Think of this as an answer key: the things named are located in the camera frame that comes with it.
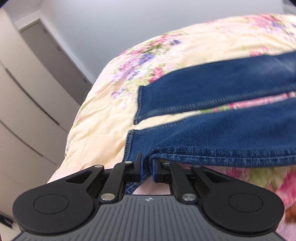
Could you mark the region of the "beige wardrobe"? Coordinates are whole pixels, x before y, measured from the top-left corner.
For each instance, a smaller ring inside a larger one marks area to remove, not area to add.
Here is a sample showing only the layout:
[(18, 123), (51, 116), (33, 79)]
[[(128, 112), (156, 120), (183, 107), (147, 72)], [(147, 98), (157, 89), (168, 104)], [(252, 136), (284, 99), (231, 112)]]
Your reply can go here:
[(1, 10), (1, 212), (45, 184), (64, 159), (79, 109)]

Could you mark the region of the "grey-brown room door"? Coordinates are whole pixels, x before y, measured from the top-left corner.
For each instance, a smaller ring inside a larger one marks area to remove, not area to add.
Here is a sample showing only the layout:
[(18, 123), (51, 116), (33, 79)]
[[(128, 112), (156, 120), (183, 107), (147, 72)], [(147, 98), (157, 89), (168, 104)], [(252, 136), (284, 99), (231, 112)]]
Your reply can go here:
[(20, 34), (51, 75), (78, 104), (82, 104), (91, 89), (91, 83), (42, 21), (38, 19), (23, 27), (20, 29)]

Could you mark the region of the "blue denim jeans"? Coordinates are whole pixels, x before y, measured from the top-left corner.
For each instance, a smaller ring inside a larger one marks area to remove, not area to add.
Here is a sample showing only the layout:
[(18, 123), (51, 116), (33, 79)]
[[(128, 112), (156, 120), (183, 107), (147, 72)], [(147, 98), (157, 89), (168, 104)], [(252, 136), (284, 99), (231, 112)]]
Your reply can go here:
[[(166, 114), (295, 91), (295, 52), (212, 62), (170, 72), (140, 86), (134, 124)], [(143, 157), (142, 180), (152, 160), (261, 168), (295, 164), (295, 99), (202, 113), (163, 125), (130, 130), (124, 161)]]

